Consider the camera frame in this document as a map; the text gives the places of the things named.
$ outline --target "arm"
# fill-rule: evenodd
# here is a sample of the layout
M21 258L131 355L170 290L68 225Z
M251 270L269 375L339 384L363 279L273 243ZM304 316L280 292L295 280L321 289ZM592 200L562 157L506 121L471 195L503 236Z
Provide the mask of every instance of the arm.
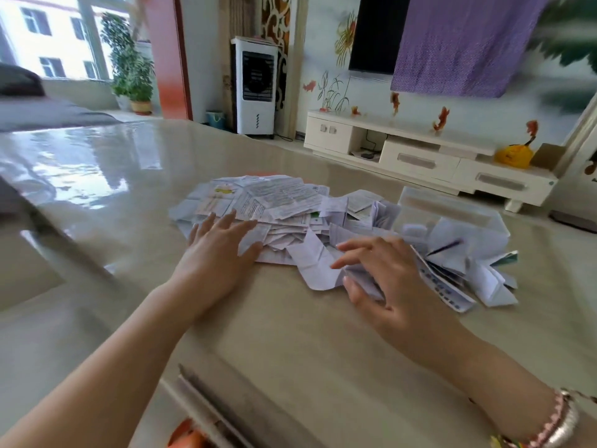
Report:
M128 446L178 340L259 255L256 244L238 257L240 240L256 222L230 228L234 216L215 226L210 216L200 229L195 226L172 278L10 429L0 448Z
M526 441L541 431L554 412L552 389L460 324L419 277L410 246L399 239L360 238L338 248L346 253L332 268L361 263L383 289L385 308L345 278L350 300L388 343L459 388L500 434ZM568 446L596 443L597 422L583 415Z

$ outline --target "pile of papers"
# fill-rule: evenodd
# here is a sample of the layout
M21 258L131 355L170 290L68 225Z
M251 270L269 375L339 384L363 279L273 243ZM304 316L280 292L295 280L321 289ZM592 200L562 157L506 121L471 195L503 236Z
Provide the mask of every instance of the pile of papers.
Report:
M367 190L333 198L329 187L306 184L286 175L223 177L199 184L169 211L169 216L188 237L193 224L201 223L212 212L223 217L233 210L239 221L258 220L242 240L239 254L253 243L262 242L264 249L258 262L298 267L313 290L341 286L342 278L348 275L373 299L384 300L383 292L362 266L332 270L330 265L343 254L336 249L341 242L359 236L395 235L413 246L421 276L454 310L472 308L474 294L488 306L516 303L505 286L515 287L515 281L494 267L506 259L512 262L517 255L504 253L483 261L465 258L463 263L466 241L461 238L452 252L447 249L429 255L438 242L454 243L448 238L438 239L442 232L449 231L446 223L451 221L442 219L431 229L410 224L400 232L392 231L400 206Z

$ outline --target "tv stand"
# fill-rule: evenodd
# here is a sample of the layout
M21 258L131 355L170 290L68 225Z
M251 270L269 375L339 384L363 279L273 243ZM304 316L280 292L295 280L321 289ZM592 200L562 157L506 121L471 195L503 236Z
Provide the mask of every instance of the tv stand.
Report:
M367 131L387 134L378 160L352 155L365 147ZM458 195L477 190L507 198L505 209L541 206L558 181L549 170L497 164L503 145L464 133L436 134L431 126L399 119L310 111L304 147L313 154L419 186Z

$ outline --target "plant pot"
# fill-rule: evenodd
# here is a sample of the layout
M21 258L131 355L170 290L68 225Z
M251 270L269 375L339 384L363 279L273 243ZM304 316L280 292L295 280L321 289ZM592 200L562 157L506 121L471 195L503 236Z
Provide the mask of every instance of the plant pot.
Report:
M132 111L137 114L151 114L151 102L135 102L131 100Z
M131 101L126 96L116 96L116 103L118 104L118 108L121 109L123 112L130 112L131 111Z

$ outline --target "black television screen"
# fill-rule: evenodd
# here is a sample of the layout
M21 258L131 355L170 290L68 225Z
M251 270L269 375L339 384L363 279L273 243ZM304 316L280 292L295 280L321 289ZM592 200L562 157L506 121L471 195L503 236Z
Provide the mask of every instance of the black television screen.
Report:
M393 74L410 0L361 0L349 69Z

